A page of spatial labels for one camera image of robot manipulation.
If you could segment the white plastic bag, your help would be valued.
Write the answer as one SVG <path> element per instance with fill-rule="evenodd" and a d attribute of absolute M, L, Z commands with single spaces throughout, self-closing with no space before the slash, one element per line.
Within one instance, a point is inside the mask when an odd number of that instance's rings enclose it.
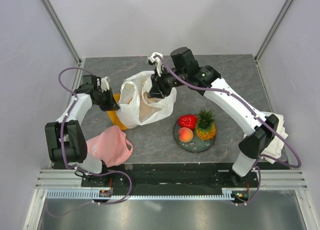
<path fill-rule="evenodd" d="M 165 98 L 149 98 L 152 71 L 141 71 L 125 79 L 120 89 L 116 115 L 127 128 L 151 124 L 169 117 L 174 109 L 177 90 Z"/>

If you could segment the right aluminium frame post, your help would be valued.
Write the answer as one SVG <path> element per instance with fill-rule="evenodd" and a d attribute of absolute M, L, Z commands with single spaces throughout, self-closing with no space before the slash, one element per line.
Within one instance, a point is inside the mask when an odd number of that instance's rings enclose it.
<path fill-rule="evenodd" d="M 281 26 L 283 20 L 285 19 L 287 13 L 289 12 L 291 6 L 293 5 L 295 0 L 285 0 L 282 4 L 276 18 L 274 19 L 270 29 L 268 30 L 262 44 L 260 45 L 256 55 L 254 56 L 255 62 L 258 64 L 259 60 L 263 56 L 264 52 L 266 51 L 267 47 L 271 43 L 274 35 L 276 34 L 278 28 Z"/>

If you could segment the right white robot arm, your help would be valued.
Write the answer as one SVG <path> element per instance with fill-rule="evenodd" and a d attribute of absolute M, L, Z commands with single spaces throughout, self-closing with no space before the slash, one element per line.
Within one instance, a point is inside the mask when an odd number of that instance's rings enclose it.
<path fill-rule="evenodd" d="M 189 48 L 180 47 L 170 57 L 174 68 L 170 68 L 163 55 L 158 52 L 153 52 L 148 57 L 148 63 L 155 66 L 150 77 L 148 97 L 164 99 L 173 88 L 185 85 L 224 110 L 246 135 L 238 145 L 240 153 L 229 174 L 229 181 L 233 186 L 242 186 L 260 154 L 275 138 L 278 117 L 273 113 L 267 116 L 251 106 L 213 67 L 200 66 Z"/>

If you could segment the aluminium frame post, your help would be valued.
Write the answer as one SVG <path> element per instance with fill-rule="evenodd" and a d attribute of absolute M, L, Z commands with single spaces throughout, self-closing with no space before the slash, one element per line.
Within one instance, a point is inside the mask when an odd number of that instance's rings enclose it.
<path fill-rule="evenodd" d="M 295 0 L 285 0 L 282 4 L 276 18 L 274 19 L 270 29 L 268 30 L 262 44 L 260 45 L 256 55 L 254 56 L 255 62 L 258 64 L 259 60 L 263 56 L 264 52 L 266 51 L 267 47 L 271 43 L 274 35 L 276 34 L 278 28 L 281 26 L 283 20 L 285 19 L 287 13 L 289 12 L 291 6 L 293 5 Z"/>
<path fill-rule="evenodd" d="M 67 34 L 61 20 L 59 19 L 58 14 L 56 13 L 52 3 L 50 0 L 40 0 L 44 9 L 46 10 L 47 14 L 49 15 L 53 25 L 55 26 L 56 30 L 58 31 L 59 35 L 61 36 L 63 42 L 65 43 L 66 47 L 68 48 L 70 54 L 76 61 L 78 65 L 82 63 L 82 59 L 77 53 L 76 48 L 74 47 L 70 37 Z"/>

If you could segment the orange cloth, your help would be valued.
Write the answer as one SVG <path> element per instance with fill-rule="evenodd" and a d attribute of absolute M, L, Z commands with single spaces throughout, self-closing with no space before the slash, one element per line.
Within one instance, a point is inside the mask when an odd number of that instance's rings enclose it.
<path fill-rule="evenodd" d="M 120 100 L 120 93 L 117 94 L 113 94 L 114 99 L 116 100 L 116 102 L 118 102 Z M 118 126 L 120 128 L 120 130 L 125 131 L 128 128 L 119 120 L 118 116 L 117 116 L 117 110 L 110 110 L 107 111 L 107 114 L 112 122 L 113 125 Z"/>

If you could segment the pink cap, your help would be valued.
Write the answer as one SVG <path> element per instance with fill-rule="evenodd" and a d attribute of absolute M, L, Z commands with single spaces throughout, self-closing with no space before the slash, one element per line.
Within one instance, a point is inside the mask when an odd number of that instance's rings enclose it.
<path fill-rule="evenodd" d="M 119 126 L 108 127 L 100 135 L 86 141 L 88 153 L 110 168 L 123 164 L 132 155 L 134 147 Z"/>

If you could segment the fake red bell pepper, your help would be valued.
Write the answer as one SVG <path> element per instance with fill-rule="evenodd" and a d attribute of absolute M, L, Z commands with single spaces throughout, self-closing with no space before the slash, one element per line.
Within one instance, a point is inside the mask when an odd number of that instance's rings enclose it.
<path fill-rule="evenodd" d="M 198 118 L 194 114 L 186 114 L 179 118 L 178 125 L 181 128 L 189 128 L 194 130 L 197 125 Z"/>

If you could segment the blue ceramic plate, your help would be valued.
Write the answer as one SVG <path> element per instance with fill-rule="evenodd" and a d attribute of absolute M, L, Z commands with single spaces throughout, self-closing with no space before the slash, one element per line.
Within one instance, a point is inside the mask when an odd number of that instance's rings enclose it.
<path fill-rule="evenodd" d="M 181 142 L 179 141 L 178 130 L 181 128 L 178 124 L 178 120 L 176 121 L 173 127 L 173 138 L 178 146 L 183 148 L 184 150 L 191 153 L 201 153 L 207 151 L 215 142 L 215 137 L 211 140 L 201 140 L 198 138 L 196 134 L 196 130 L 193 129 L 193 139 L 190 142 Z"/>

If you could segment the white folded towel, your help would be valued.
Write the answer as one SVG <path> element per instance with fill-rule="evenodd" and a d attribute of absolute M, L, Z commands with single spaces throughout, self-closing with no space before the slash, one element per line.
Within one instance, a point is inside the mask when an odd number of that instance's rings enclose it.
<path fill-rule="evenodd" d="M 288 137 L 288 134 L 286 133 L 286 129 L 284 127 L 284 116 L 276 113 L 274 115 L 279 120 L 276 132 L 280 134 L 284 139 L 286 139 Z M 263 150 L 262 154 L 271 156 L 275 159 L 279 159 L 282 156 L 282 149 L 284 145 L 285 144 L 283 143 L 283 141 L 281 141 L 277 136 L 275 136 L 271 143 L 268 145 L 268 147 Z"/>

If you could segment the fake peach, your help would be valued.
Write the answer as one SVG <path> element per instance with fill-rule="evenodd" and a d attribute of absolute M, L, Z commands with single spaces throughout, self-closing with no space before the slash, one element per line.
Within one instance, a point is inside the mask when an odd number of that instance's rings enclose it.
<path fill-rule="evenodd" d="M 178 139 L 182 143 L 188 143 L 194 137 L 193 131 L 188 127 L 181 127 L 177 133 L 178 133 Z"/>

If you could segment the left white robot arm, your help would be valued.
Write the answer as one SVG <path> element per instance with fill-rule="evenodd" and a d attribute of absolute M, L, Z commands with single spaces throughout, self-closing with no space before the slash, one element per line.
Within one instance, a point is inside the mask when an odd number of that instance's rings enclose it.
<path fill-rule="evenodd" d="M 81 176 L 99 187 L 106 186 L 110 175 L 103 170 L 103 161 L 89 156 L 81 124 L 92 106 L 102 111 L 116 111 L 117 104 L 108 77 L 87 74 L 82 84 L 75 90 L 68 90 L 71 100 L 64 113 L 53 122 L 45 125 L 48 156 L 55 167 L 75 170 Z"/>

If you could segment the fake fruit green leaves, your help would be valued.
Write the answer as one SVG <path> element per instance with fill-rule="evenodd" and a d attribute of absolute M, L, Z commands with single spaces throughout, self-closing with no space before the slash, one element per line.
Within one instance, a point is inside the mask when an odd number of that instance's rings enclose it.
<path fill-rule="evenodd" d="M 213 139 L 217 134 L 213 110 L 200 109 L 197 114 L 195 132 L 202 141 Z"/>

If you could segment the left aluminium frame post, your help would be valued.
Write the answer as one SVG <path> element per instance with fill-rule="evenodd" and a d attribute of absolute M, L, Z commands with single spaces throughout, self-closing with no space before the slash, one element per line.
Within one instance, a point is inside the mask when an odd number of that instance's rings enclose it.
<path fill-rule="evenodd" d="M 82 59 L 77 53 L 76 48 L 74 47 L 70 37 L 67 34 L 61 20 L 59 19 L 58 14 L 56 13 L 52 3 L 50 0 L 40 0 L 44 9 L 46 10 L 47 14 L 49 15 L 53 25 L 55 26 L 56 30 L 58 31 L 59 35 L 61 36 L 63 42 L 65 43 L 66 47 L 68 48 L 70 54 L 76 61 L 78 65 L 82 63 Z"/>

